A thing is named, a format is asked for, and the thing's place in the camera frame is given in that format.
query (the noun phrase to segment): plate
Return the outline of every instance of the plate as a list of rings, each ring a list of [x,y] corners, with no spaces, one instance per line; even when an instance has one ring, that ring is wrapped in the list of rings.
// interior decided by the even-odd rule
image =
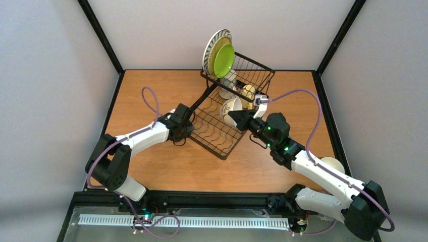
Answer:
[[[217,52],[214,60],[214,73],[218,78],[224,77],[232,69],[235,60],[235,49],[233,45],[223,45]]]
[[[210,75],[214,74],[214,61],[216,60],[217,53],[226,44],[232,44],[232,36],[230,34],[221,37],[212,46],[208,57],[208,72],[207,72],[208,74]]]
[[[209,59],[209,53],[211,52],[212,47],[214,46],[214,44],[221,39],[223,36],[226,35],[230,35],[230,31],[227,29],[221,29],[219,31],[217,31],[209,40],[208,44],[206,44],[206,48],[205,51],[203,52],[203,56],[202,56],[202,69],[210,74],[209,69],[208,69],[208,59]]]

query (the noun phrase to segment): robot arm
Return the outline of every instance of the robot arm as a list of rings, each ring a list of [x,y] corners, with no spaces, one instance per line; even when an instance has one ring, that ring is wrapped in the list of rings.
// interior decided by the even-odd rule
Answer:
[[[266,100],[265,96],[256,96],[256,101],[264,99]],[[373,181],[364,184],[360,180],[340,173],[310,153],[314,163],[309,159],[305,147],[289,137],[290,125],[284,116],[281,113],[271,113],[266,121],[263,121],[261,117],[266,112],[267,105],[259,103],[258,106],[257,111],[230,111],[229,116],[235,121],[238,129],[251,131],[255,138],[266,145],[266,148],[269,147],[270,155],[277,164],[310,178],[331,194],[323,194],[302,185],[295,185],[287,193],[295,207],[330,216],[344,223],[357,237],[371,239],[386,218],[372,202],[349,184],[369,193],[389,213],[382,188]],[[133,201],[140,201],[147,188],[128,176],[130,159],[155,144],[168,140],[179,142],[188,137],[194,129],[189,121],[191,116],[192,110],[179,104],[177,109],[160,117],[155,126],[152,127],[151,124],[142,128],[150,128],[142,134],[132,136],[131,134],[135,133],[133,132],[117,137],[103,135],[86,165],[86,172],[88,173],[94,161],[106,147],[125,138],[125,141],[108,153],[114,157],[110,160],[106,154],[98,162],[91,176],[107,190],[123,194]],[[332,173],[349,183],[337,179]]]
[[[189,121],[191,115],[192,111],[188,107],[179,104],[176,109],[160,117],[154,126],[151,123],[137,131],[117,137],[112,137],[109,134],[101,136],[86,164],[86,173],[89,172],[90,167],[106,147],[125,138],[125,141],[115,146],[108,153],[114,155],[111,160],[107,154],[101,158],[91,176],[101,183],[106,190],[123,194],[133,201],[139,201],[146,193],[147,188],[128,175],[130,159],[155,144],[168,140],[175,143],[188,137],[194,129]],[[132,136],[133,133],[144,129],[148,130]]]
[[[267,99],[256,95],[255,105],[266,110],[267,104],[260,100]],[[239,130],[251,131],[251,135],[265,144],[265,148],[270,148],[270,155],[277,164],[308,177],[331,194],[315,192],[300,185],[298,191],[293,190],[294,202],[298,207],[344,223],[361,239],[370,240],[373,237],[386,217],[374,203],[351,185],[370,194],[389,213],[382,188],[378,184],[373,181],[365,184],[349,177],[307,152],[303,145],[289,137],[290,125],[282,113],[271,113],[266,121],[253,110],[230,111],[229,116]]]

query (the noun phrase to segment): black metal frame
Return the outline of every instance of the black metal frame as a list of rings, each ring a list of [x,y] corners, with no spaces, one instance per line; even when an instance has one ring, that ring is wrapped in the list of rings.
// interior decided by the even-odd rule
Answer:
[[[78,0],[80,6],[82,7],[83,12],[85,13],[86,17],[88,18],[90,24],[94,28],[95,33],[97,34],[98,38],[100,39],[100,42],[102,43],[106,53],[108,54],[110,60],[112,61],[112,64],[114,65],[115,69],[119,73],[119,79],[118,83],[112,98],[112,101],[110,103],[110,107],[107,113],[107,116],[105,118],[105,122],[102,128],[102,134],[105,133],[105,130],[107,128],[123,77],[125,75],[125,71],[121,64],[119,63],[119,60],[116,56],[116,54],[113,51],[113,48],[111,47],[106,35],[104,34],[92,8],[89,5],[88,0]],[[340,43],[344,39],[346,33],[348,32],[349,28],[351,27],[352,23],[356,19],[358,13],[360,12],[361,8],[363,7],[365,3],[365,0],[356,0],[354,5],[352,6],[351,10],[349,11],[346,19],[344,20],[341,28],[339,29],[335,39],[333,40],[332,44],[330,45],[330,48],[328,49],[326,55],[324,56],[322,62],[320,63],[318,69],[315,70],[281,70],[281,71],[310,71],[313,76],[313,80],[315,83],[315,87],[320,99],[320,102],[322,104],[323,108],[323,114],[324,118],[326,120],[327,129],[329,132],[330,140],[333,145],[333,151],[335,154],[335,157],[344,165],[345,167],[345,173],[347,175],[350,175],[350,170],[348,163],[346,161],[346,156],[342,147],[342,143],[340,141],[340,137],[336,128],[336,124],[333,119],[333,114],[330,109],[330,105],[327,100],[327,96],[324,90],[323,82],[321,79],[321,76],[326,69],[327,65],[329,64],[330,60],[332,59],[333,55],[335,54],[337,48],[339,47]],[[210,92],[206,93],[206,96],[201,96],[201,98],[206,98]],[[222,201],[221,203],[224,205],[225,201],[229,203],[227,205],[228,208],[260,208],[263,209],[266,207],[266,201],[268,200],[269,196],[275,195],[275,194],[256,194],[256,193],[212,193],[212,192],[171,192],[171,191],[151,191],[151,193],[157,193],[162,196],[175,196],[180,197],[181,199],[186,198],[192,198],[192,197],[211,197],[211,198],[217,198],[217,201]],[[99,190],[92,190],[85,188],[85,191],[83,192],[75,192],[73,195],[73,198],[71,200],[69,209],[67,211],[67,215],[65,217],[61,232],[58,236],[57,241],[63,241],[65,233],[67,231],[71,216],[73,214],[73,210],[76,206],[110,206],[115,207],[118,204],[119,197],[111,192],[105,192],[105,191],[99,191]],[[292,217],[300,216],[298,213],[290,213],[289,216]],[[379,234],[376,234],[374,237],[374,240],[376,242],[381,241]]]
[[[245,132],[226,124],[220,117],[220,109],[224,102],[219,94],[220,88],[228,90],[248,102],[253,102],[255,94],[266,95],[271,79],[275,75],[275,71],[271,68],[237,52],[235,52],[232,69],[236,71],[236,90],[225,86],[221,82],[222,78],[209,75],[201,70],[200,75],[205,78],[206,90],[190,107],[195,111],[195,119],[193,121],[194,130],[189,138],[221,160],[227,159]],[[252,98],[240,93],[245,85],[254,87],[254,90],[251,91]]]
[[[294,195],[295,185],[289,194]],[[145,197],[154,202],[159,213],[169,213],[180,208],[212,208],[212,209],[253,209],[267,210],[271,215],[282,215],[287,218],[304,218],[306,211],[295,208],[288,203],[294,199],[284,193],[221,193],[221,192],[179,192],[179,191],[148,191]],[[137,210],[143,204],[134,203]],[[117,194],[99,189],[85,189],[75,192],[70,202],[57,242],[64,240],[68,225],[75,207],[118,207],[119,212],[131,212],[129,205]]]

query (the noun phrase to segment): white plate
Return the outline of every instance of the white plate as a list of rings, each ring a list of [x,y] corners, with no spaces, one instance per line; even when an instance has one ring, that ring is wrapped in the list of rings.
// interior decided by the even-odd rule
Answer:
[[[227,29],[221,29],[221,30],[217,31],[211,37],[211,39],[209,39],[208,44],[206,44],[206,48],[205,48],[205,51],[203,52],[203,56],[202,56],[202,68],[208,74],[209,74],[209,70],[208,70],[209,53],[211,52],[211,49],[215,45],[217,40],[219,40],[221,37],[226,36],[226,35],[230,35],[230,31]]]

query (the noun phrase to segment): black bracket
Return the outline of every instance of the black bracket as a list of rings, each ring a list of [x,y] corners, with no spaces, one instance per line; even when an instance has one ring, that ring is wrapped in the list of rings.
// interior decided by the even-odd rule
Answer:
[[[217,193],[217,192],[174,192],[149,191],[139,202],[131,201],[139,211],[152,211],[155,204],[159,213],[174,213],[181,208],[204,209],[254,209],[267,210],[270,215],[287,218],[303,218],[306,211],[289,203],[283,193]],[[120,202],[120,212],[131,212],[124,200]]]
[[[290,125],[287,123],[282,113],[271,113],[267,116],[266,121],[261,118],[253,118],[255,111],[242,110],[230,111],[229,116],[235,121],[236,127],[241,131],[250,130],[251,134],[260,139],[266,147],[256,142],[250,136],[250,140],[262,148],[271,149],[270,155],[278,164],[291,170],[291,161],[296,159],[296,155],[305,149],[305,147],[291,137]]]
[[[86,173],[89,172],[90,167],[98,156],[115,141],[116,138],[109,134],[105,134],[100,137],[95,149],[86,163]],[[108,155],[114,155],[111,161],[108,159]],[[118,144],[111,149],[108,154],[101,158],[97,166],[94,168],[92,177],[109,191],[114,191],[125,182],[126,176],[128,175],[130,159],[131,148],[129,145]]]
[[[190,117],[196,117],[195,112],[183,104],[178,104],[174,113],[166,113],[159,119],[159,122],[164,124],[169,130],[168,140],[174,143],[181,141],[190,136],[195,129]]]
[[[363,189],[372,198],[374,198],[389,214],[388,204],[386,202],[382,187],[370,181]],[[355,236],[363,240],[370,240],[378,228],[385,221],[384,214],[363,194],[352,197],[353,202],[348,209],[342,210],[345,217],[345,226]]]

